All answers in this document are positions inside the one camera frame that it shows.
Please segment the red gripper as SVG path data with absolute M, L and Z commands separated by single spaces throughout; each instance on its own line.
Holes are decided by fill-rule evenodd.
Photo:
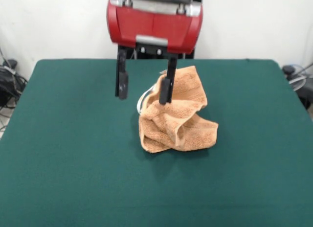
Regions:
M 128 6 L 107 5 L 107 26 L 111 41 L 118 46 L 115 96 L 127 98 L 129 77 L 126 72 L 127 50 L 137 44 L 164 46 L 169 53 L 190 54 L 197 43 L 203 20 L 203 7 L 195 3 L 195 14 L 163 14 Z M 168 60 L 166 77 L 161 81 L 159 103 L 172 102 L 177 58 Z

